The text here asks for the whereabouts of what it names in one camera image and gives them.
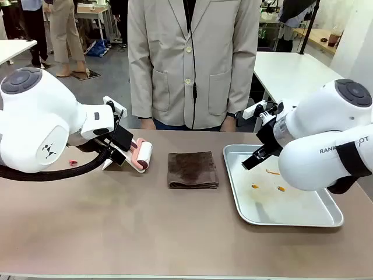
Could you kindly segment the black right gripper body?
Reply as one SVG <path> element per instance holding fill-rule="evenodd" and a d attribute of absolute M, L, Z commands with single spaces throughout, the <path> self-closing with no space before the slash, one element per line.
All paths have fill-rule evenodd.
<path fill-rule="evenodd" d="M 261 141 L 262 146 L 256 150 L 255 153 L 280 153 L 282 146 L 275 138 L 274 126 L 276 124 L 276 117 L 273 117 L 266 124 L 263 124 L 261 129 L 256 134 Z"/>

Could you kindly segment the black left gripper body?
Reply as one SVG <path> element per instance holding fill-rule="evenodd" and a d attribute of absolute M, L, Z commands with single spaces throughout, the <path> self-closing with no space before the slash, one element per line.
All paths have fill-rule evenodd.
<path fill-rule="evenodd" d="M 112 140 L 107 142 L 107 140 L 95 138 L 92 141 L 94 151 L 97 153 L 101 153 L 105 150 L 108 150 L 109 153 L 113 153 L 113 151 L 115 151 L 115 146 L 112 144 Z"/>

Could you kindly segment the person's left hand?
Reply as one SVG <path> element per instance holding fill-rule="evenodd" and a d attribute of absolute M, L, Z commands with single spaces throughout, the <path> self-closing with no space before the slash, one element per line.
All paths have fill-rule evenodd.
<path fill-rule="evenodd" d="M 236 132 L 236 121 L 234 117 L 227 116 L 220 128 L 221 132 Z"/>

